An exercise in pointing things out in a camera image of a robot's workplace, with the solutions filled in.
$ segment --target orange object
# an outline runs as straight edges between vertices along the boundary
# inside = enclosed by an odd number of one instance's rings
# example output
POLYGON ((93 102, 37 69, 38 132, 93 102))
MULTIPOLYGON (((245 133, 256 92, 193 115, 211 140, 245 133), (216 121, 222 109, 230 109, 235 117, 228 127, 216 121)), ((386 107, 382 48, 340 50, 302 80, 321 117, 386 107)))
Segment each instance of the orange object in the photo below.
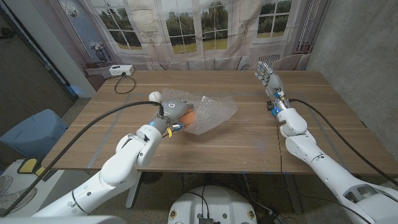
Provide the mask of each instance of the orange object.
POLYGON ((185 114, 181 116, 181 118, 179 119, 179 121, 180 121, 184 126, 187 126, 187 125, 192 124, 192 123, 195 121, 195 112, 194 112, 192 109, 188 108, 188 109, 185 111, 185 114))

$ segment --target bubble wrap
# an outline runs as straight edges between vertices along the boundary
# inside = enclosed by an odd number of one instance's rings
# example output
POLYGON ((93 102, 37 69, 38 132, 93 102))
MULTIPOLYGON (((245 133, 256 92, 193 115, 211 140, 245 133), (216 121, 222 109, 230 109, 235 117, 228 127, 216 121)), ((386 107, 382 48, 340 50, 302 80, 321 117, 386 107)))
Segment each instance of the bubble wrap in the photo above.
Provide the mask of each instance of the bubble wrap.
POLYGON ((197 135, 217 127, 238 110, 232 95, 209 98, 180 90, 163 89, 162 101, 171 99, 187 100, 193 104, 195 120, 183 130, 197 135))

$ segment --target wooden table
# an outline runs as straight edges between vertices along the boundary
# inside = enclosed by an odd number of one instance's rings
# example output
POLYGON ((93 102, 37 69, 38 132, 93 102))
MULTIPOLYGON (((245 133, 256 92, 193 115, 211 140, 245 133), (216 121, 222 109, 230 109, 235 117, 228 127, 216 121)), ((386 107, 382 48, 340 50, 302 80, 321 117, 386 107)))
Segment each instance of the wooden table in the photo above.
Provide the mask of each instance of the wooden table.
MULTIPOLYGON (((305 100, 321 111, 335 128, 364 157, 387 174, 398 174, 398 163, 362 124, 359 118, 319 72, 279 71, 288 98, 305 100)), ((43 165, 63 149, 77 132, 97 116, 125 103, 148 99, 152 91, 164 88, 206 96, 230 93, 238 112, 218 127, 196 136, 179 131, 164 138, 152 162, 141 171, 279 173, 280 154, 275 119, 267 111, 268 97, 253 71, 136 71, 137 86, 130 94, 114 92, 117 80, 108 80, 87 104, 59 142, 44 159, 43 165)), ((132 82, 123 80, 119 91, 132 82)), ((353 174, 375 174, 354 154, 321 117, 306 106, 292 103, 308 123, 318 145, 353 174)), ((56 163, 54 169, 100 169, 115 153, 119 140, 135 133, 150 121, 155 106, 126 108, 90 128, 56 163)), ((282 169, 286 174, 312 174, 312 170, 289 154, 280 137, 282 169)))

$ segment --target yellow object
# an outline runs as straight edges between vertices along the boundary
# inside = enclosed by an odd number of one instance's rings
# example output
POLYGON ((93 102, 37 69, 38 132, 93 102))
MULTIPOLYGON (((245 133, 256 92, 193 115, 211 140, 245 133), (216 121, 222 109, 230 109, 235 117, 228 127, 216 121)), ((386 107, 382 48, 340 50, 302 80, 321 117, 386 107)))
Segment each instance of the yellow object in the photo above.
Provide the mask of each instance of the yellow object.
POLYGON ((33 173, 33 170, 35 169, 37 163, 37 159, 29 159, 28 161, 25 161, 21 168, 19 169, 19 173, 33 173))
POLYGON ((36 175, 40 176, 43 172, 44 172, 44 167, 40 167, 37 169, 37 171, 35 172, 36 175))
POLYGON ((170 130, 170 128, 167 128, 167 132, 169 133, 169 138, 172 137, 172 130, 170 130))

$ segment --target grass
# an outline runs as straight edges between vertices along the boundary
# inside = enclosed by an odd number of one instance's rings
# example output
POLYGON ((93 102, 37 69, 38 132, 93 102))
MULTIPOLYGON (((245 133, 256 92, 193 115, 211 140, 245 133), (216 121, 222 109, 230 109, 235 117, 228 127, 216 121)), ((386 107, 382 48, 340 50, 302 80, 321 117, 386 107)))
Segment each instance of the grass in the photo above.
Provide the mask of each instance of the grass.
MULTIPOLYGON (((228 43, 227 39, 220 39, 215 41, 214 40, 203 41, 203 50, 223 50, 227 48, 227 43, 228 43)), ((185 44, 185 50, 182 44, 173 45, 173 51, 175 54, 196 52, 197 44, 196 43, 185 44)))
MULTIPOLYGON (((119 43, 118 43, 118 45, 119 45, 119 47, 120 47, 121 49, 130 50, 130 49, 129 49, 129 46, 127 46, 127 45, 119 44, 119 43)), ((142 50, 142 47, 130 46, 130 48, 131 48, 131 50, 142 50)))
MULTIPOLYGON (((285 31, 280 31, 280 32, 274 32, 272 37, 282 37, 284 35, 285 31)), ((261 38, 270 38, 271 37, 271 33, 261 33, 261 34, 257 34, 257 39, 261 39, 261 38)))

